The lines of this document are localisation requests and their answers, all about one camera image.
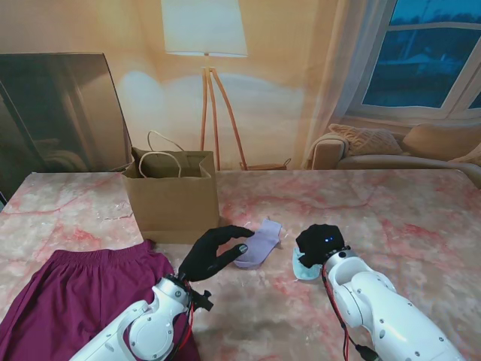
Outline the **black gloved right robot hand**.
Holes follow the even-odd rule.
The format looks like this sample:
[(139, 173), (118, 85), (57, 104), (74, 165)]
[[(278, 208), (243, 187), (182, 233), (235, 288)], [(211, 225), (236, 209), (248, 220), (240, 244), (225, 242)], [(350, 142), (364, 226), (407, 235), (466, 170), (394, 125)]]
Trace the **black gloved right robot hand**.
[(296, 238), (302, 253), (299, 262), (306, 268), (323, 265), (330, 255), (344, 249), (345, 241), (338, 226), (313, 224)]

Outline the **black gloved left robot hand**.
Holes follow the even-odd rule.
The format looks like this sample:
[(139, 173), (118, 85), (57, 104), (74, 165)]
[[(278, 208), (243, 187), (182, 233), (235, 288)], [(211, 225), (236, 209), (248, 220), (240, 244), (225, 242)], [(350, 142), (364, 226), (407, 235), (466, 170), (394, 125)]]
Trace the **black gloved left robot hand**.
[(250, 229), (233, 225), (207, 230), (184, 258), (178, 278), (182, 282), (198, 282), (213, 277), (248, 249), (246, 244), (236, 244), (218, 256), (219, 247), (233, 238), (250, 238), (254, 234)]

